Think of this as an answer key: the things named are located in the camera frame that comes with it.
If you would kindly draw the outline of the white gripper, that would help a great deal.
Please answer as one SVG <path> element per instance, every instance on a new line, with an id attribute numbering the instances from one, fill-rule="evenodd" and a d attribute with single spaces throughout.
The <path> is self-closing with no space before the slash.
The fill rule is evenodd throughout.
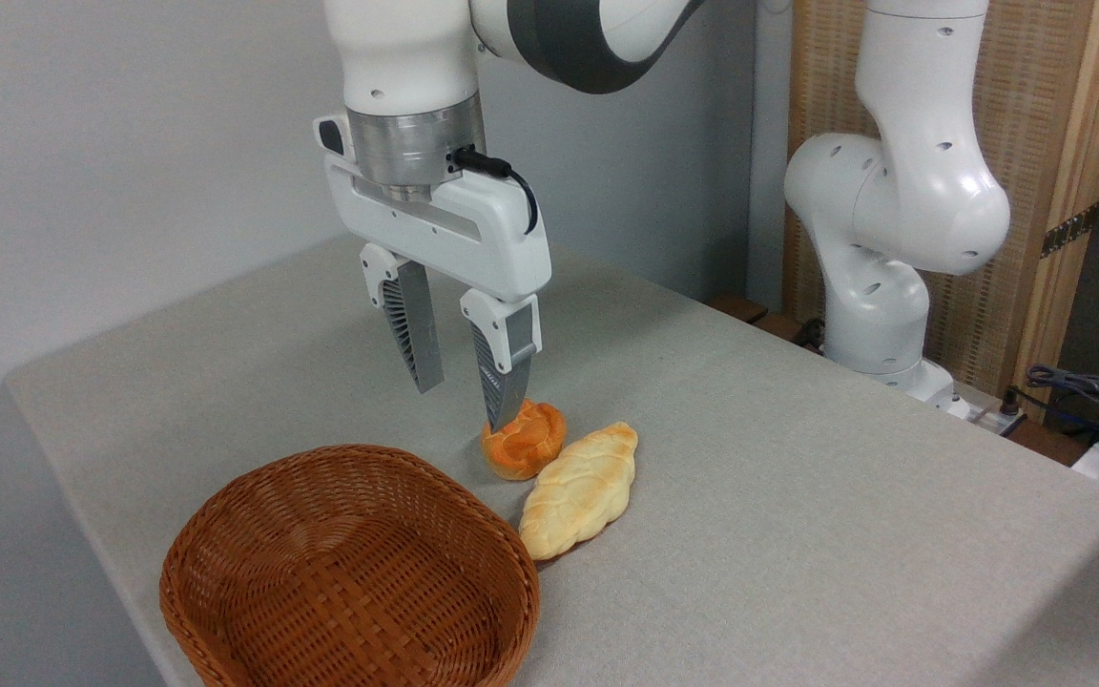
<path id="1" fill-rule="evenodd" d="M 544 347 L 532 293 L 550 282 L 552 261 L 544 228 L 528 229 L 528 192 L 518 182 L 462 171 L 433 188 L 429 201 L 388 198 L 363 178 L 345 145 L 345 123 L 343 114 L 320 117 L 317 137 L 345 229 L 369 240 L 360 263 L 371 304 L 424 394 L 444 381 L 424 265 L 474 287 L 460 307 L 471 325 L 488 429 L 498 433 L 522 408 L 531 361 Z"/>

